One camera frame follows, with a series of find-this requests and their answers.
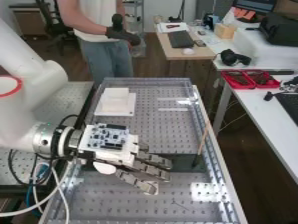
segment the circuit board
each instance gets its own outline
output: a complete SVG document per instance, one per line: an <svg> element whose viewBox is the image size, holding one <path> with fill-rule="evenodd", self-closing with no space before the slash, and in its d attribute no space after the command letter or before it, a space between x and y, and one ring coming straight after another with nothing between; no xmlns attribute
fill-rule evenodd
<svg viewBox="0 0 298 224"><path fill-rule="evenodd" d="M120 151L128 136L129 130L125 126L97 123L92 128L88 147Z"/></svg>

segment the chair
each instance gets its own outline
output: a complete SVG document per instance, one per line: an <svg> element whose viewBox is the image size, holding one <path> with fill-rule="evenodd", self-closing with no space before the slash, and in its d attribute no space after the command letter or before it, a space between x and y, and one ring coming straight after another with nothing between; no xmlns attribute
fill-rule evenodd
<svg viewBox="0 0 298 224"><path fill-rule="evenodd" d="M44 0L36 0L36 4L40 8L41 14L45 20L45 32L52 37L52 43L48 46L48 50L52 46L57 46L59 53L64 55L64 46L72 44L77 46L77 38L73 34L73 29L65 26L55 1L55 11L49 11L49 3Z"/></svg>

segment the red container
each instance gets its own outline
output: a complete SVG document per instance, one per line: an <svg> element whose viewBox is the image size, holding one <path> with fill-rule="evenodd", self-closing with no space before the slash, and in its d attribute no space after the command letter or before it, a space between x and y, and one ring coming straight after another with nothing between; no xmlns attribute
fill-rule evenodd
<svg viewBox="0 0 298 224"><path fill-rule="evenodd" d="M254 89L256 83L244 71L222 71L221 75L233 89Z"/></svg>
<svg viewBox="0 0 298 224"><path fill-rule="evenodd" d="M256 87L260 89L279 88L281 83L262 70L245 70L245 74L254 81Z"/></svg>

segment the person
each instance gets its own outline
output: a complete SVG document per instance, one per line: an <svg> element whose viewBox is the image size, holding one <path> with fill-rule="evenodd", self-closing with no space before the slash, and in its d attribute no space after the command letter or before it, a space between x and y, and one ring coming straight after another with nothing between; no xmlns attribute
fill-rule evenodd
<svg viewBox="0 0 298 224"><path fill-rule="evenodd" d="M59 0L59 8L79 37L95 82L100 84L105 77L132 77L129 46L138 45L140 38L112 22L120 15L125 18L122 0Z"/></svg>

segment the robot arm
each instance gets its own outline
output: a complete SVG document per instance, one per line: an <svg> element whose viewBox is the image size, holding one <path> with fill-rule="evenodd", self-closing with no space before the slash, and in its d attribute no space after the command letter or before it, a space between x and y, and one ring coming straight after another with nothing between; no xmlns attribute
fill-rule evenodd
<svg viewBox="0 0 298 224"><path fill-rule="evenodd" d="M126 127L88 125L75 130L63 124L39 122L33 109L68 81L63 67L44 61L0 19L0 66L11 76L0 76L0 149L48 154L92 161L103 174L115 174L149 194L157 194L150 181L136 177L140 172L169 181L172 162L146 153L138 137Z"/></svg>

